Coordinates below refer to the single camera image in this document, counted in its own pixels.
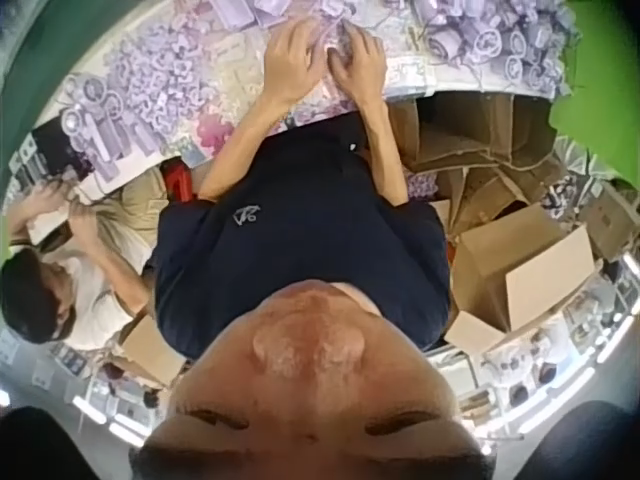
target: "nose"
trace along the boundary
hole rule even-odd
[[[365,338],[350,324],[289,318],[260,328],[253,350],[269,375],[293,379],[344,374],[359,366]]]

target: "hand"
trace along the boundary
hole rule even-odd
[[[317,42],[313,52],[309,50],[316,27],[315,19],[292,19],[269,41],[264,57],[262,96],[285,113],[306,97],[327,72],[322,42]]]
[[[382,39],[363,28],[344,22],[351,38],[353,60],[345,65],[335,49],[329,50],[329,68],[338,86],[360,110],[384,102],[382,92],[387,75],[387,57]]]
[[[95,211],[78,200],[69,206],[69,228],[84,252],[102,245],[98,235],[98,219]]]
[[[29,219],[55,212],[66,203],[70,190],[71,185],[60,180],[36,185],[22,201],[21,208]]]

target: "navy polo shirt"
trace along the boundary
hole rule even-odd
[[[438,340],[449,266],[435,210],[391,206],[366,163],[328,142],[260,157],[218,203],[161,214],[154,267],[166,341],[197,359],[234,319],[308,279],[354,285],[420,348]]]

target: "shirt logo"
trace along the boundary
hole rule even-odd
[[[233,214],[233,219],[236,221],[239,227],[245,223],[253,223],[257,220],[256,213],[260,211],[258,205],[250,205],[248,207],[239,208],[236,213]]]

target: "red object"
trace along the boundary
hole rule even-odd
[[[193,200],[191,172],[182,160],[169,160],[162,168],[167,192],[172,200],[184,203]]]

